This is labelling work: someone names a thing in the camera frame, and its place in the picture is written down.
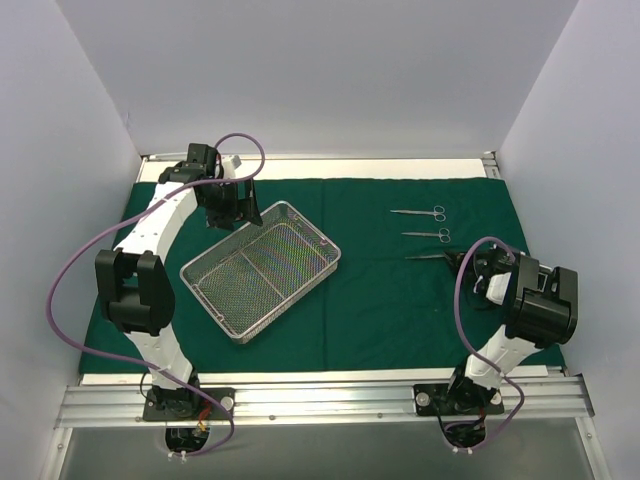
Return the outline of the steel surgical scissors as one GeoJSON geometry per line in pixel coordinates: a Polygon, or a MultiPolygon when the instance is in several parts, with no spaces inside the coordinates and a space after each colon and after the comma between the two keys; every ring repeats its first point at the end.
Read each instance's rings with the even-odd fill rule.
{"type": "Polygon", "coordinates": [[[436,222],[444,222],[446,220],[446,210],[436,205],[428,210],[409,210],[409,209],[392,209],[391,213],[401,215],[418,215],[432,217],[436,222]]]}

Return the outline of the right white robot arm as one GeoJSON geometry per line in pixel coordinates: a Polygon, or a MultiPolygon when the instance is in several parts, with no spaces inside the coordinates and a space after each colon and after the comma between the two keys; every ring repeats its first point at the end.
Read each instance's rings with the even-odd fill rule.
{"type": "Polygon", "coordinates": [[[579,280],[572,269],[550,268],[497,244],[448,258],[458,268],[454,320],[469,355],[443,391],[447,406],[464,413],[490,404],[505,375],[525,359],[572,338],[578,324],[579,280]],[[474,280],[474,293],[501,309],[501,324],[480,349],[469,342],[460,318],[460,290],[467,278],[474,280]]]}

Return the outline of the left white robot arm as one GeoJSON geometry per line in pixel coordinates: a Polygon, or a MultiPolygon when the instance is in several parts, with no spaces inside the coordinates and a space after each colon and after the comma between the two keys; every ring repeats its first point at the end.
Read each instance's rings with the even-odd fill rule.
{"type": "Polygon", "coordinates": [[[222,156],[207,144],[191,144],[185,160],[160,175],[148,214],[111,250],[95,259],[103,316],[136,347],[152,377],[151,400],[179,419],[202,405],[199,379],[171,325],[176,297],[165,269],[169,250],[185,221],[205,211],[209,228],[231,231],[235,223],[261,225],[254,182],[238,181],[238,156],[222,156]]]}

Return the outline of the metal mesh instrument tray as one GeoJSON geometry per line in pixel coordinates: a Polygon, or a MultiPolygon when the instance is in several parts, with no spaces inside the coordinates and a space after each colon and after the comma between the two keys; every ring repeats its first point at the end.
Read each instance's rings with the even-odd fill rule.
{"type": "Polygon", "coordinates": [[[278,201],[187,262],[180,278],[222,331],[246,344],[338,267],[340,248],[278,201]]]}

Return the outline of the steel surgical forceps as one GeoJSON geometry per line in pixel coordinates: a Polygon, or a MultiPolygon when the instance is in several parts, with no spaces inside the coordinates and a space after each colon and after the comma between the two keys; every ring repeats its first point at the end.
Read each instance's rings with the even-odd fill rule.
{"type": "Polygon", "coordinates": [[[402,235],[410,237],[435,238],[444,244],[451,242],[451,235],[448,228],[440,228],[435,232],[402,232],[402,235]]]}

